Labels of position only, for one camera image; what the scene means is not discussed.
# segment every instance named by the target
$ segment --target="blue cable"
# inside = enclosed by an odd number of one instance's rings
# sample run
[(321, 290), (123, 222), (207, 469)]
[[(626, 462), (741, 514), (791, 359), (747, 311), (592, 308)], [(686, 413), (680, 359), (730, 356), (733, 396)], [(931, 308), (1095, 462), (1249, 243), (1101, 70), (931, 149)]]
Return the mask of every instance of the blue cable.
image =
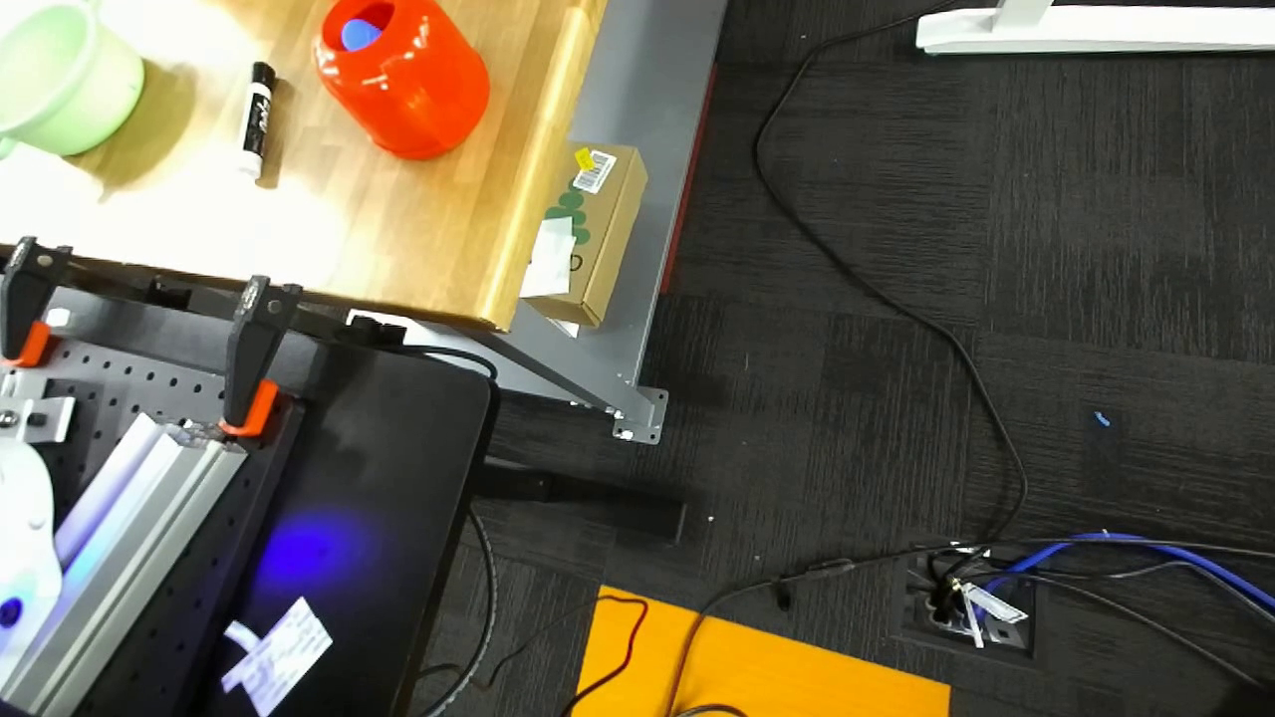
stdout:
[(1182, 550), (1174, 543), (1155, 543), (1155, 536), (1139, 536), (1139, 535), (1074, 535), (1074, 536), (1062, 536), (1062, 543), (1051, 543), (1051, 546), (1041, 546), (1025, 558), (1014, 558), (1004, 574), (1031, 574), (1041, 570), (1042, 563), (1067, 552), (1071, 546), (1139, 546), (1139, 550), (1155, 550), (1155, 552), (1172, 552), (1180, 563), (1186, 563), (1191, 570), (1197, 574), (1211, 574), (1219, 578), (1221, 586), (1248, 592), (1249, 603), (1257, 603), (1265, 612), (1275, 612), (1275, 592), (1257, 590), (1255, 583), (1248, 583), (1241, 574), (1195, 552), (1195, 550)]

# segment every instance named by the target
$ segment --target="green bowl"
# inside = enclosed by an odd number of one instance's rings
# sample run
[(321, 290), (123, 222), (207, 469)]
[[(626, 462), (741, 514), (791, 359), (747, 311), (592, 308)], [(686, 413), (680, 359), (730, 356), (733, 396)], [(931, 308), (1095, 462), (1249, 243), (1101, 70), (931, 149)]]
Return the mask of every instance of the green bowl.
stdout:
[(0, 3), (0, 153), (53, 155), (103, 143), (144, 90), (144, 60), (82, 0)]

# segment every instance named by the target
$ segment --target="black marker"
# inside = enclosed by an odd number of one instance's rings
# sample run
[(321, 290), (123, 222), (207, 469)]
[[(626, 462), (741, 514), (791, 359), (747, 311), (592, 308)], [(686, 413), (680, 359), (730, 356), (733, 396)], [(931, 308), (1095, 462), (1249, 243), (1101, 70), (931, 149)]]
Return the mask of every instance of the black marker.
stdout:
[(251, 181), (261, 181), (261, 163), (266, 163), (270, 98), (273, 98), (273, 69), (251, 62), (244, 143), (239, 143), (239, 166)]

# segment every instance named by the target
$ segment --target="red container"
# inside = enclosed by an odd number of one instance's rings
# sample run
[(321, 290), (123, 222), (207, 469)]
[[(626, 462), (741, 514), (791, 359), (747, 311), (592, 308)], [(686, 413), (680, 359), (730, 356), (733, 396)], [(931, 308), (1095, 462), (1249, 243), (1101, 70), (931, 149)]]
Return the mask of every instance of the red container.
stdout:
[(403, 161), (458, 149), (491, 96), (483, 56), (435, 0), (340, 0), (321, 15), (318, 77)]

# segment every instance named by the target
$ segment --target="gray carpet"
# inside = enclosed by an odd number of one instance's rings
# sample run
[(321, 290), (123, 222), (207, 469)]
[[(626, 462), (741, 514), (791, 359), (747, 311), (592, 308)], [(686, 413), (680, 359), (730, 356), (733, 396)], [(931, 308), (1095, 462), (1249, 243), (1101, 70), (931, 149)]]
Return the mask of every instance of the gray carpet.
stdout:
[[(962, 336), (1027, 462), (1010, 535), (1275, 546), (1275, 60), (923, 62), (901, 51), (917, 12), (733, 3), (652, 336), (665, 445), (614, 445), (602, 417), (543, 406), (496, 433), (549, 469), (686, 491), (690, 535), (656, 546), (568, 509), (483, 505), (507, 586), (492, 661), (539, 640), (455, 714), (559, 714), (602, 578), (693, 607), (807, 552), (927, 546), (994, 514), (1004, 453), (950, 356), (848, 290), (747, 171), (786, 70), (840, 33), (901, 29), (804, 85), (769, 171), (860, 274)], [(961, 717), (1197, 717), (1233, 689), (1062, 592), (1041, 592), (1027, 659), (976, 655), (908, 631), (904, 583), (908, 567), (872, 567), (733, 617), (942, 677)], [(429, 664), (468, 649), (478, 592), (466, 546)], [(1106, 592), (1275, 677), (1275, 635), (1186, 574)]]

